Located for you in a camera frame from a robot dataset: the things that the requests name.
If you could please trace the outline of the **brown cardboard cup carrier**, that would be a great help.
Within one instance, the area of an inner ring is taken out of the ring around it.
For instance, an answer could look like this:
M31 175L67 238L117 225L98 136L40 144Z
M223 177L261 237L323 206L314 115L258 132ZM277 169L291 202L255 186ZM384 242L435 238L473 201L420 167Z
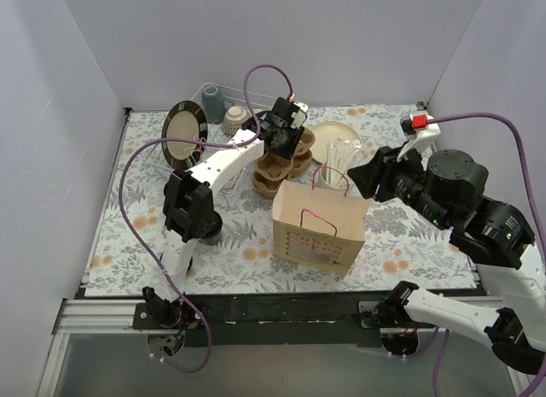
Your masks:
M268 198L276 196L281 183L302 175L312 162L311 146L315 135L305 129L298 147L291 159L285 159L270 152L265 153L254 163L253 186Z

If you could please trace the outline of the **pink paper gift bag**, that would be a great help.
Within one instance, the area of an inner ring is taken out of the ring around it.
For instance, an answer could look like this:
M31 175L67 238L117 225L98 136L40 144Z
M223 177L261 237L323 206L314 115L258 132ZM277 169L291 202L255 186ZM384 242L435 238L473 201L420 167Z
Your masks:
M274 254L281 260L345 276L365 242L372 201L350 194L283 181L273 200Z

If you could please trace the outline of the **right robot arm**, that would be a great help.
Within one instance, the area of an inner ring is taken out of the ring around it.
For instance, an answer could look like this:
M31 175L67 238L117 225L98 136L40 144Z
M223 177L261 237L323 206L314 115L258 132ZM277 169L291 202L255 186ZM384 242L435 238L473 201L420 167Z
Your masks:
M406 123L409 140L379 148L371 161L348 171L361 196L399 199L497 283L501 307L477 307L402 281L363 314L367 324L404 327L432 324L488 347L505 365L541 380L545 374L545 272L538 220L485 195L487 169L455 149L423 160L439 136L439 119L416 115Z

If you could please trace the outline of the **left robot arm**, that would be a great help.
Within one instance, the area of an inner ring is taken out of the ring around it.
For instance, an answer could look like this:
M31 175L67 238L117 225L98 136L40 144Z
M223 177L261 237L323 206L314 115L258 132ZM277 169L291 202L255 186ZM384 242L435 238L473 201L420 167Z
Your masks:
M266 152L289 159L304 133L309 107L277 98L273 108L261 111L241 125L220 149L189 170L175 170L164 188L166 243L160 265L167 280L184 279L198 241L222 230L214 197L241 169Z

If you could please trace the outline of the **white straw holder cup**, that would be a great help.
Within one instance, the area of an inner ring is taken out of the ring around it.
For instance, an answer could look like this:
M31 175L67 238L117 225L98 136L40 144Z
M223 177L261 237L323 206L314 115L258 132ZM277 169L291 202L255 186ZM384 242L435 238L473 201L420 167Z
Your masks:
M348 171L361 158L362 144L359 140L329 139L325 144L325 157L319 159L319 184L346 196L351 188Z

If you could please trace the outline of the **cream round plate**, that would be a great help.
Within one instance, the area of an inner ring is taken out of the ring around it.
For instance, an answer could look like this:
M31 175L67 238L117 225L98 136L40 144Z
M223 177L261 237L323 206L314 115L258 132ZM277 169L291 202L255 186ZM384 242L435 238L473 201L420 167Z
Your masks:
M310 128L310 131L315 136L315 142L311 146L312 158L319 164L326 162L328 141L341 139L352 142L360 140L360 136L352 127L337 121L324 121L315 124Z

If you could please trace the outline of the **patterned ceramic bowl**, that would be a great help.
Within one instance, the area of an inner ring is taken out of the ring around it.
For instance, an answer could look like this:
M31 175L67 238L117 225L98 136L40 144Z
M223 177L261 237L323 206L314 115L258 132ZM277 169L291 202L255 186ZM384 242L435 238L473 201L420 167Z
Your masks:
M226 135L234 136L250 118L251 114L246 108L237 105L232 106L224 115L222 130Z

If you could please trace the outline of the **grey blue mug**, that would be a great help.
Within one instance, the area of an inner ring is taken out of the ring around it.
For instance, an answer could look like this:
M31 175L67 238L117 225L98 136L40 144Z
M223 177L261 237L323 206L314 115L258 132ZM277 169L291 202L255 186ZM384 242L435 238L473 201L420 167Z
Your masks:
M207 85L201 92L202 107L209 123L220 123L224 119L226 107L224 95L216 85Z

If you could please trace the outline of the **black rimmed cream plate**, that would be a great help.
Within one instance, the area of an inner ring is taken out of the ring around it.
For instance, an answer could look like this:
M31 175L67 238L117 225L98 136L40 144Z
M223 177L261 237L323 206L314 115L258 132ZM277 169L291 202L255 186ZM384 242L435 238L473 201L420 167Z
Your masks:
M190 100L177 103L166 116L161 137L205 143L208 137L208 123L203 109ZM162 143L163 155L173 169L189 169L200 161L205 147L187 141Z

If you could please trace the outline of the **black mounting rail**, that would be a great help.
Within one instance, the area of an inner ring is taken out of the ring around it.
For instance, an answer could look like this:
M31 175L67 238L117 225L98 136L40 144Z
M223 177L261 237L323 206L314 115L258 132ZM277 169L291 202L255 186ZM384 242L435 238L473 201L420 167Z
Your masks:
M386 291L191 295L214 346L348 344L381 347L380 330L362 322Z

